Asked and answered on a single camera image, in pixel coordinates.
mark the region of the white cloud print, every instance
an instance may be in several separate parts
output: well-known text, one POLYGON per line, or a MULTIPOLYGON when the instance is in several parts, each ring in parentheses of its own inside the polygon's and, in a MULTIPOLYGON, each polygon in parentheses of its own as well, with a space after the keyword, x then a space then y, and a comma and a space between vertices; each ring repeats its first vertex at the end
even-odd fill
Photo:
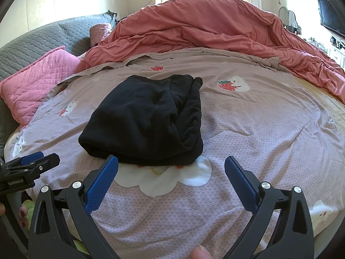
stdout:
POLYGON ((115 181, 122 187, 139 186, 150 197, 171 192, 177 182, 187 186, 202 186, 211 178, 212 167, 208 159, 198 157, 187 166, 137 166, 119 163, 115 181))

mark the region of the gray quilted blanket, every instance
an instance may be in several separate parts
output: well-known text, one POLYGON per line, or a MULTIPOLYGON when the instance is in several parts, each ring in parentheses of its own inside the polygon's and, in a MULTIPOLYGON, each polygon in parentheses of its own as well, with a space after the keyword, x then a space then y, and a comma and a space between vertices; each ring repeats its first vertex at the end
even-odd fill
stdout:
MULTIPOLYGON (((75 17, 31 30, 0 48, 0 81, 59 46, 78 56, 90 49, 89 28, 97 23, 116 24, 116 13, 75 17)), ((10 134, 18 127, 5 102, 0 98, 0 157, 10 134)))

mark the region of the pink duvet cover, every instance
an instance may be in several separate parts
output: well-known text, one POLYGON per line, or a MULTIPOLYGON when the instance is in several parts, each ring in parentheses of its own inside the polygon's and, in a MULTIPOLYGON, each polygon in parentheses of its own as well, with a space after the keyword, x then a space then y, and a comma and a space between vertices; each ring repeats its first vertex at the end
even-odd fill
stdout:
POLYGON ((208 47, 278 56, 280 64, 345 103, 344 70, 322 51, 283 28, 281 20, 242 0, 170 0, 122 20, 92 48, 89 67, 146 52, 208 47))

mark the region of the pink quilted pillow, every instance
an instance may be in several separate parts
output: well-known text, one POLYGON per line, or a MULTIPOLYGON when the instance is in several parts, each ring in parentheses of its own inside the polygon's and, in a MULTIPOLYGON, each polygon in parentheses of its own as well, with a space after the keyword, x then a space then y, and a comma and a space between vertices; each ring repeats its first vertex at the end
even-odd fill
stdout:
POLYGON ((23 128, 52 87, 84 69, 81 60, 61 46, 0 82, 0 97, 23 128))
POLYGON ((99 23, 90 28, 91 47, 97 46, 100 41, 108 37, 111 33, 110 23, 99 23))

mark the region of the black cloth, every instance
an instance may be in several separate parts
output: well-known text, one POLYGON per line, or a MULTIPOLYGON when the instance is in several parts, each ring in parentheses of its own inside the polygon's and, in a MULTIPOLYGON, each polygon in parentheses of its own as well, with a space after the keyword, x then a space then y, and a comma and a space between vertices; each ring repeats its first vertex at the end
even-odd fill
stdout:
POLYGON ((201 155, 200 77, 130 76, 97 107, 79 137, 93 157, 121 163, 189 165, 201 155))

